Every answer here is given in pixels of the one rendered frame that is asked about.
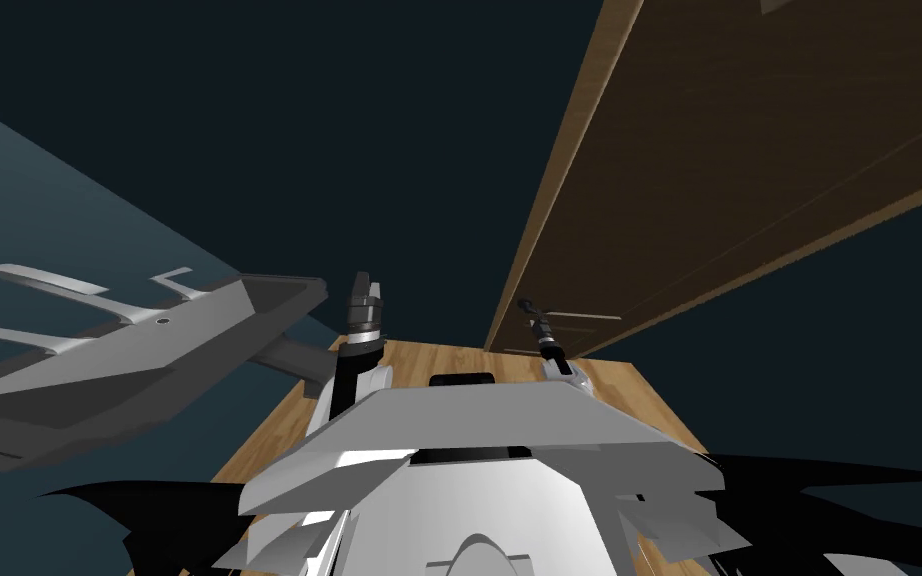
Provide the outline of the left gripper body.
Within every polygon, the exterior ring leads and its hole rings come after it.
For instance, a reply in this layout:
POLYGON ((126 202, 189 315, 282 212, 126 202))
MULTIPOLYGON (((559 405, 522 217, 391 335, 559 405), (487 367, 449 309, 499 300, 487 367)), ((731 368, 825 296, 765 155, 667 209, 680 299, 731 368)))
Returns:
POLYGON ((383 301, 371 295, 348 298, 347 334, 380 332, 383 301))

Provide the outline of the brown wooden door leaf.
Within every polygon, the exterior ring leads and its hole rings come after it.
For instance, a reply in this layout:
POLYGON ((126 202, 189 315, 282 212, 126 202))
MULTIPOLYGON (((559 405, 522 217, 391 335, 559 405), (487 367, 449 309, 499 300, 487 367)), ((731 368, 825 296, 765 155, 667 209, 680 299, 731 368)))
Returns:
POLYGON ((922 205, 922 0, 603 0, 485 341, 578 358, 922 205))

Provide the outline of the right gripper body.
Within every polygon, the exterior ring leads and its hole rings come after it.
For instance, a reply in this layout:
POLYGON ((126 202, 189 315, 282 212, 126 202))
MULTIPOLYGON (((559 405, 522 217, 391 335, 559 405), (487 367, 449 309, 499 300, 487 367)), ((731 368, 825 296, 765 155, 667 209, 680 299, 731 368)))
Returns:
POLYGON ((554 346, 556 340, 553 337, 552 328, 543 311, 537 308, 531 299, 520 298, 516 300, 516 305, 520 311, 530 314, 532 320, 529 322, 530 327, 540 346, 554 346))

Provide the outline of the grey washbasin with tap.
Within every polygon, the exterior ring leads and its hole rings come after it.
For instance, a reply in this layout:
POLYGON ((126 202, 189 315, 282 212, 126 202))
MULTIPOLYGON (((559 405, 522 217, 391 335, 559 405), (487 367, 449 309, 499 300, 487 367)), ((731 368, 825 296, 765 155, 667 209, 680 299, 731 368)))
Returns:
POLYGON ((16 264, 0 278, 109 312, 112 323, 74 337, 0 328, 29 351, 0 362, 0 472, 50 466, 126 441, 170 420, 240 365, 270 367, 309 385, 334 355, 286 332, 327 296, 318 278, 238 274, 166 308, 106 297, 103 287, 16 264))

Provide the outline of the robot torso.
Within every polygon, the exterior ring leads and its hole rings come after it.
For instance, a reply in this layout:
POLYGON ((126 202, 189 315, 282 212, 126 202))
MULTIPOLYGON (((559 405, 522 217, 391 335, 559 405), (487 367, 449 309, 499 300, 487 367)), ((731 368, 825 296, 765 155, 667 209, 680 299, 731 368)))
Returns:
POLYGON ((635 576, 747 546, 699 452, 570 383, 375 390, 245 485, 220 568, 281 576, 635 576))

